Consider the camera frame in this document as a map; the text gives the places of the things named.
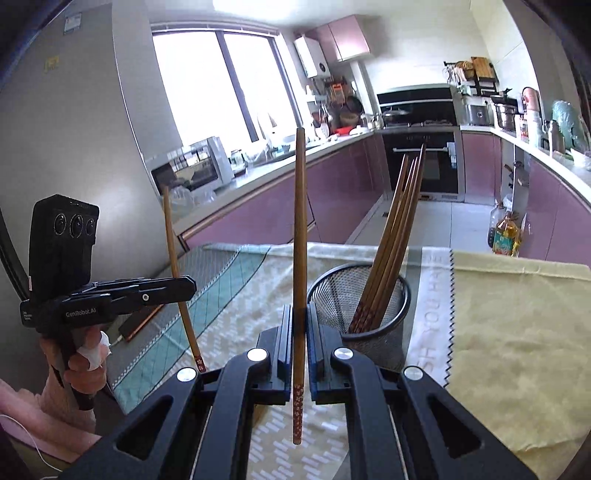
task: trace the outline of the white bandage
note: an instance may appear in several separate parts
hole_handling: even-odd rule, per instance
[[[107,356],[109,356],[111,354],[111,349],[109,348],[111,344],[109,343],[109,337],[107,337],[107,334],[105,332],[100,333],[100,342],[94,348],[87,348],[85,346],[81,346],[78,349],[78,353],[89,361],[89,371],[96,370],[100,367],[100,364],[102,363],[102,358],[100,356],[101,345],[105,345],[107,347]]]

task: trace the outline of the wooden cutting board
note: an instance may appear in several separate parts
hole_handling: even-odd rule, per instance
[[[478,78],[496,78],[495,71],[491,67],[491,62],[486,57],[472,57],[474,70]]]

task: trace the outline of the black mesh holder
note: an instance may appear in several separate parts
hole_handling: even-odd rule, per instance
[[[333,268],[308,290],[308,303],[314,302],[318,322],[338,330],[343,344],[367,355],[376,365],[401,371],[404,318],[410,306],[410,288],[398,277],[386,314],[379,328],[365,333],[347,333],[369,277],[371,263],[354,263]]]

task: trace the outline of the human hand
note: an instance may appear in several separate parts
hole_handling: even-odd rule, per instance
[[[105,359],[109,355],[109,348],[100,343],[102,334],[98,326],[88,328],[86,332],[84,346],[93,349],[99,347],[100,353],[100,367],[94,370],[90,368],[90,362],[81,354],[76,353],[68,360],[68,370],[63,374],[63,381],[72,385],[74,390],[87,395],[94,395],[101,390],[106,384],[106,367]],[[47,362],[56,367],[56,360],[61,357],[61,352],[57,344],[53,340],[41,338],[41,350],[47,358]]]

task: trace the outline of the basket rim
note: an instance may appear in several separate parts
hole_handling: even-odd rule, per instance
[[[351,262],[339,265],[338,267],[331,268],[328,272],[325,272],[324,274],[319,276],[310,286],[308,292],[306,293],[306,303],[308,305],[311,303],[310,297],[312,295],[312,292],[322,281],[324,281],[326,277],[330,277],[332,274],[340,270],[347,270],[348,268],[355,267],[370,267],[371,265],[373,265],[373,262]],[[396,314],[396,316],[392,320],[390,320],[386,325],[383,325],[375,330],[370,330],[369,332],[341,333],[340,336],[343,340],[348,342],[369,340],[373,337],[380,336],[380,334],[383,333],[385,330],[391,330],[392,328],[394,328],[396,324],[402,322],[406,318],[408,310],[410,309],[411,302],[410,286],[408,285],[406,278],[404,278],[402,275],[399,275],[397,280],[400,281],[400,283],[402,284],[402,306],[400,307],[400,311]]]

